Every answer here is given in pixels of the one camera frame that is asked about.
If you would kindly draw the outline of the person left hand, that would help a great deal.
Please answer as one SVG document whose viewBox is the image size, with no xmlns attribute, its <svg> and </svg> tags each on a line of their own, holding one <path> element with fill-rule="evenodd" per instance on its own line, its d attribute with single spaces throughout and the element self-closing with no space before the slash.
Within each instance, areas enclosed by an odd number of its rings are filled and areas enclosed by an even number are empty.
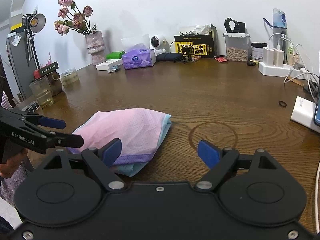
<svg viewBox="0 0 320 240">
<path fill-rule="evenodd" d="M 18 154 L 7 159 L 5 164 L 1 164 L 0 172 L 2 178 L 11 178 L 14 172 L 19 168 L 22 161 L 27 156 L 28 150 L 23 148 Z"/>
</svg>

